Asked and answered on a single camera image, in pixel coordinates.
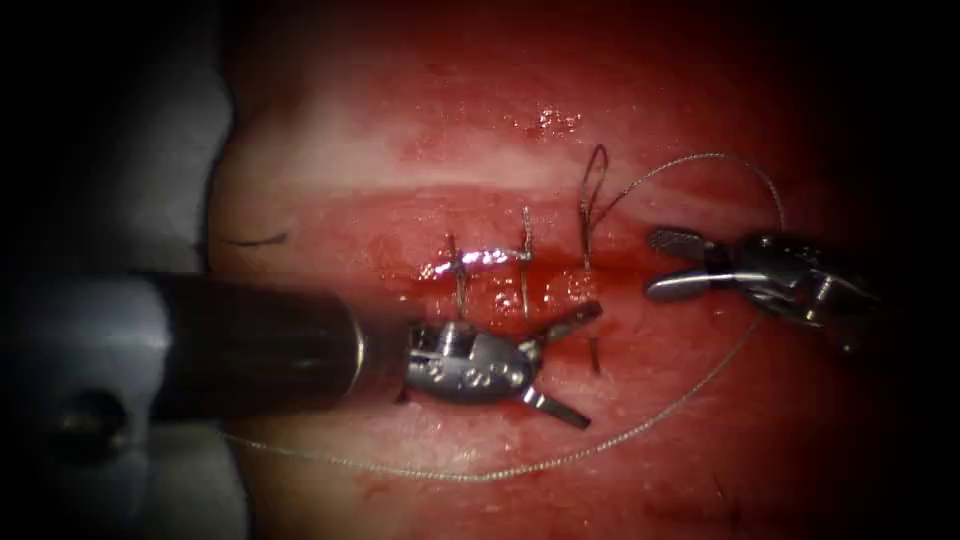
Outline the left arm needle driver jaw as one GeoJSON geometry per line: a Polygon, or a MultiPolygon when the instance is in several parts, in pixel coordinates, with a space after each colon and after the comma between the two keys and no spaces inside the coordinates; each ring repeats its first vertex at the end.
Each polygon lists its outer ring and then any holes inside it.
{"type": "Polygon", "coordinates": [[[591,324],[602,314],[602,305],[596,300],[577,304],[538,327],[535,342],[541,347],[549,346],[591,324]]]}
{"type": "Polygon", "coordinates": [[[521,401],[527,406],[578,430],[586,430],[592,423],[588,416],[581,414],[576,409],[534,386],[529,386],[523,391],[521,401]]]}

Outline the right arm needle driver jaw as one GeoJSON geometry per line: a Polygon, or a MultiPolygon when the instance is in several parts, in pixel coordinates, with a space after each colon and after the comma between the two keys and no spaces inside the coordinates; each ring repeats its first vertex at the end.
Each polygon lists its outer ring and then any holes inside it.
{"type": "Polygon", "coordinates": [[[682,227],[656,227],[646,234],[647,244],[657,253],[686,261],[704,261],[714,243],[697,231],[682,227]]]}
{"type": "Polygon", "coordinates": [[[659,275],[645,286],[645,296],[653,302],[686,301],[712,290],[735,287],[737,280],[731,272],[689,269],[659,275]]]}

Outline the right arm needle driver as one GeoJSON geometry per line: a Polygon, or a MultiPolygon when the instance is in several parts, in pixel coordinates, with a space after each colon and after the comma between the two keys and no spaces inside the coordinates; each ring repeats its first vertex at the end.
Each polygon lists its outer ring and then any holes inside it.
{"type": "Polygon", "coordinates": [[[803,237],[751,232],[709,242],[704,263],[756,306],[822,332],[842,351],[863,349],[881,314],[881,296],[862,272],[803,237]]]}

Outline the left arm needle driver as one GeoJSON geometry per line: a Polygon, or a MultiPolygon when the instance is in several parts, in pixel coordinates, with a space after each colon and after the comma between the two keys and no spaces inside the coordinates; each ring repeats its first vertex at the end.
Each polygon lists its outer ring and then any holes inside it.
{"type": "Polygon", "coordinates": [[[405,387],[454,404],[491,404],[517,397],[542,369],[534,341],[515,343],[464,321],[411,330],[405,387]]]}

